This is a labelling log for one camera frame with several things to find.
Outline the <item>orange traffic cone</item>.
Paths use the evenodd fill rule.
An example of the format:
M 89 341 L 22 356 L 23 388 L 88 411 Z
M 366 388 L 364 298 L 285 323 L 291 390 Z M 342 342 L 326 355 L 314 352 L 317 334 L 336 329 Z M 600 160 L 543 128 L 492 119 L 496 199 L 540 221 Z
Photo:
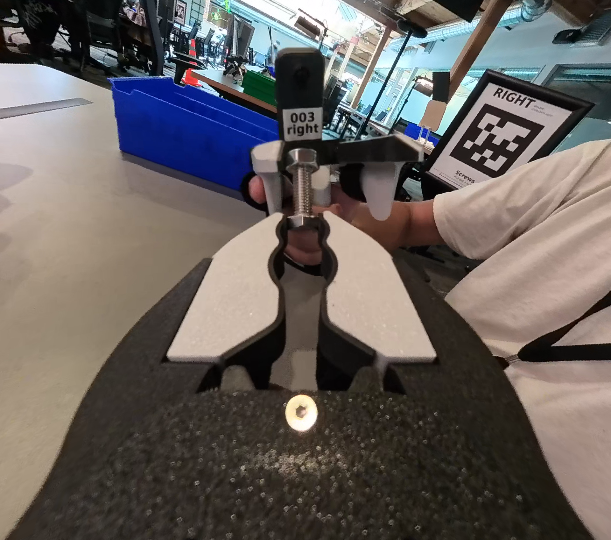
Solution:
M 193 70 L 199 68 L 200 62 L 197 59 L 195 39 L 189 40 L 189 65 L 182 77 L 182 83 L 185 86 L 199 87 L 200 82 L 194 77 Z

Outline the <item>steel hex bolt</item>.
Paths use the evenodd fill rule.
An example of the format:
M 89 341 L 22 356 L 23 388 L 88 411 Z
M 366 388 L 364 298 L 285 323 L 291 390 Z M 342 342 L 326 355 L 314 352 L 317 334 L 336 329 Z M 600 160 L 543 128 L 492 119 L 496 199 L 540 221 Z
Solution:
M 319 169 L 317 153 L 310 148 L 295 148 L 286 156 L 286 171 L 292 177 L 293 214 L 313 215 L 312 176 Z

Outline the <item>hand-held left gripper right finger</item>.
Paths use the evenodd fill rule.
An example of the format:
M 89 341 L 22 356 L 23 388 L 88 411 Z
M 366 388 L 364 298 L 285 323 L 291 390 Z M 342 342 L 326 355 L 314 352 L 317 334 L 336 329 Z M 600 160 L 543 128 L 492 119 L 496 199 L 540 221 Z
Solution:
M 324 322 L 376 365 L 433 363 L 432 342 L 390 253 L 330 211 L 320 215 Z

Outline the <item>blue plastic bin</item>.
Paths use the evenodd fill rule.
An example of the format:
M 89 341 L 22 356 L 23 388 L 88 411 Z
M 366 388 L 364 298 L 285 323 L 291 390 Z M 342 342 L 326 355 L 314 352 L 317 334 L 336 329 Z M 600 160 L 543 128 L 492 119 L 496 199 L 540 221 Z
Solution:
M 124 154 L 235 191 L 250 150 L 279 139 L 275 119 L 167 77 L 110 78 Z

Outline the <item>black boom stand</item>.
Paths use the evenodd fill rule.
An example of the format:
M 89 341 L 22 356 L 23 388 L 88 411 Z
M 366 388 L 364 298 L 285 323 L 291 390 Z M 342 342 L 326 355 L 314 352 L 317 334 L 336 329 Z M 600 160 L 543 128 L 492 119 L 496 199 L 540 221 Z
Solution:
M 418 25 L 418 24 L 416 24 L 414 22 L 411 22 L 410 20 L 407 20 L 405 18 L 402 18 L 402 19 L 398 20 L 398 22 L 397 22 L 397 29 L 404 36 L 403 42 L 402 42 L 401 47 L 400 47 L 399 51 L 397 52 L 397 55 L 396 55 L 392 65 L 391 65 L 391 67 L 389 69 L 388 74 L 386 75 L 386 77 L 385 77 L 385 79 L 383 81 L 383 84 L 382 84 L 380 90 L 378 91 L 376 99 L 375 99 L 375 101 L 373 102 L 373 104 L 372 104 L 372 106 L 370 108 L 369 114 L 366 116 L 366 118 L 365 118 L 365 120 L 364 120 L 364 122 L 363 122 L 363 124 L 361 126 L 360 133 L 365 133 L 367 131 L 367 129 L 369 127 L 369 123 L 371 121 L 371 117 L 373 116 L 373 114 L 375 112 L 375 109 L 377 108 L 378 103 L 379 103 L 382 95 L 384 94 L 386 86 L 388 85 L 388 83 L 390 81 L 390 78 L 392 77 L 392 74 L 393 74 L 395 68 L 397 67 L 398 62 L 400 61 L 401 56 L 402 56 L 403 52 L 405 51 L 405 49 L 406 49 L 406 47 L 408 45 L 409 40 L 412 37 L 415 37 L 415 38 L 418 38 L 418 39 L 424 39 L 424 38 L 427 37 L 427 34 L 428 34 L 427 30 L 424 29 L 424 27 L 422 27 L 422 26 L 420 26 L 420 25 Z

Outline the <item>black office chair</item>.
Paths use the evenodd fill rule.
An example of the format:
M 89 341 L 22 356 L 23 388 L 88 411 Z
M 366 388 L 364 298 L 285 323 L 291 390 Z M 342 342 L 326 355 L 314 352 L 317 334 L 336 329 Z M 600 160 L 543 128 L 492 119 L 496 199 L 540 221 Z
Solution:
M 165 52 L 171 46 L 170 33 L 174 30 L 174 0 L 139 0 L 145 17 L 149 37 L 147 59 L 149 76 L 164 74 Z

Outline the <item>person's right hand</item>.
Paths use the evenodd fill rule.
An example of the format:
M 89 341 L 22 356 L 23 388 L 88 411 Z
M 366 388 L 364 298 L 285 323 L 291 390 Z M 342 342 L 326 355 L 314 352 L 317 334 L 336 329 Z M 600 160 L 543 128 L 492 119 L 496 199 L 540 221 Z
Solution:
M 314 206 L 316 215 L 329 212 L 342 218 L 347 223 L 365 232 L 378 242 L 382 242 L 381 234 L 385 222 L 373 218 L 366 204 L 350 198 L 342 191 L 339 183 L 333 183 L 330 188 L 331 203 L 328 206 Z M 246 198 L 257 206 L 266 206 L 266 194 L 263 180 L 253 175 L 248 181 Z M 301 266 L 316 266 L 322 259 L 322 250 L 318 243 L 318 235 L 313 230 L 290 230 L 285 253 L 295 263 Z

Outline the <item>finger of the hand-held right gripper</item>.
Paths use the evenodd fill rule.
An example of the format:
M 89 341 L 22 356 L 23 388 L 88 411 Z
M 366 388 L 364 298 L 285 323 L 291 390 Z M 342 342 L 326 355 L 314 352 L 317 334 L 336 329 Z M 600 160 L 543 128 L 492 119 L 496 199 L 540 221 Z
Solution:
M 390 217 L 402 168 L 425 159 L 423 146 L 401 133 L 377 139 L 340 142 L 333 165 L 339 167 L 339 185 L 351 199 L 366 204 L 371 216 Z
M 255 177 L 251 180 L 251 198 L 257 204 L 265 203 L 269 214 L 286 213 L 288 179 L 283 170 L 285 143 L 271 141 L 251 151 Z

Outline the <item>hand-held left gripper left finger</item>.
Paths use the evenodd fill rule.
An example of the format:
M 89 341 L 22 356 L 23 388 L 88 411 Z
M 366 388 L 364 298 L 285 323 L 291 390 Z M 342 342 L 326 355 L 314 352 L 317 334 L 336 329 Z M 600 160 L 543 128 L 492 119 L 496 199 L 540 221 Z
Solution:
M 270 363 L 284 349 L 286 219 L 272 214 L 223 246 L 204 277 L 167 351 L 176 363 L 228 363 L 261 345 Z

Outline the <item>green plastic crate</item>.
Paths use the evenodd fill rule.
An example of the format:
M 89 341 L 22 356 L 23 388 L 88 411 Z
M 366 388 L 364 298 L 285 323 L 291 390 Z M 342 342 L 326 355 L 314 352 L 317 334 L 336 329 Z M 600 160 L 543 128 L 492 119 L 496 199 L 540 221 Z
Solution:
M 277 105 L 276 80 L 269 74 L 247 70 L 242 78 L 242 88 L 243 92 L 250 97 L 272 106 Z

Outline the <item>person's right forearm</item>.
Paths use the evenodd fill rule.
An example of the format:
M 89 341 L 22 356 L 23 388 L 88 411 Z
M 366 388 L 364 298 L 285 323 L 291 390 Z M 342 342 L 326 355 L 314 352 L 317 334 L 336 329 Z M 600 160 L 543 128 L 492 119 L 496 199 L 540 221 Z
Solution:
M 375 226 L 376 232 L 371 237 L 390 252 L 399 248 L 446 244 L 434 218 L 433 201 L 395 201 L 389 217 L 383 222 L 376 221 Z

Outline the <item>person in white shirt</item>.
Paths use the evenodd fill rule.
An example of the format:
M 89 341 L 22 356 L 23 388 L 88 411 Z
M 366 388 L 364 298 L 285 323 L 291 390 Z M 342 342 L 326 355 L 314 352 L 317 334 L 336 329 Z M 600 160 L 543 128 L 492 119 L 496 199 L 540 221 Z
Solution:
M 585 143 L 434 200 L 442 240 L 482 260 L 446 297 L 508 358 L 577 322 L 557 343 L 609 345 L 610 141 Z M 610 355 L 602 361 L 511 363 L 547 463 L 595 539 L 610 539 Z

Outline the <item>long wooden table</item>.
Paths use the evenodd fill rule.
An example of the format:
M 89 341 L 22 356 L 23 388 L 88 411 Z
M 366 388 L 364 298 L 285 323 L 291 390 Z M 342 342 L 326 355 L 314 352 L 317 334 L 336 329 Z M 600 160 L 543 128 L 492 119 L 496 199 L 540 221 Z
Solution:
M 192 69 L 193 76 L 198 81 L 216 90 L 226 100 L 252 111 L 277 117 L 277 107 L 244 93 L 241 85 L 235 83 L 231 76 L 222 74 L 222 70 Z

